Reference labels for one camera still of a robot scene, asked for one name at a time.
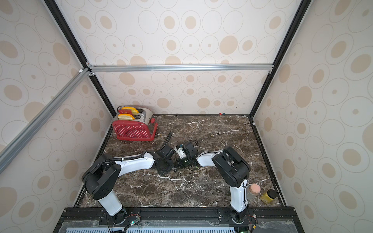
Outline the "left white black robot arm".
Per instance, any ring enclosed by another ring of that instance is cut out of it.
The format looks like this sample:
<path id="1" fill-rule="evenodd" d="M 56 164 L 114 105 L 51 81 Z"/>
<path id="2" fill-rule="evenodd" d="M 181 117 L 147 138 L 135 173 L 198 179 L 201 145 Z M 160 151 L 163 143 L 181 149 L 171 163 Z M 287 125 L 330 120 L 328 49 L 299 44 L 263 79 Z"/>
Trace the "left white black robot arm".
<path id="1" fill-rule="evenodd" d="M 172 161 L 174 149 L 168 145 L 173 133 L 169 132 L 161 148 L 157 151 L 146 150 L 141 154 L 127 157 L 101 155 L 83 174 L 84 187 L 105 209 L 115 225 L 123 224 L 129 215 L 113 191 L 117 179 L 127 173 L 156 169 L 159 175 L 176 171 Z"/>

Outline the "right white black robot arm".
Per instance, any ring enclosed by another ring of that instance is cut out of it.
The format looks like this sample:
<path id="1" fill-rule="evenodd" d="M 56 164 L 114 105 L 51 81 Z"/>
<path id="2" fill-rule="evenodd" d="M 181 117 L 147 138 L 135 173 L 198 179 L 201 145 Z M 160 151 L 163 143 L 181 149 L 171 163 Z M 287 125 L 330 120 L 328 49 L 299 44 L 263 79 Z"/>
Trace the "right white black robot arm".
<path id="1" fill-rule="evenodd" d="M 248 163 L 232 148 L 199 153 L 191 142 L 177 145 L 176 164 L 180 169 L 215 167 L 230 186 L 231 218 L 235 223 L 244 222 L 248 214 L 247 187 L 250 172 Z"/>

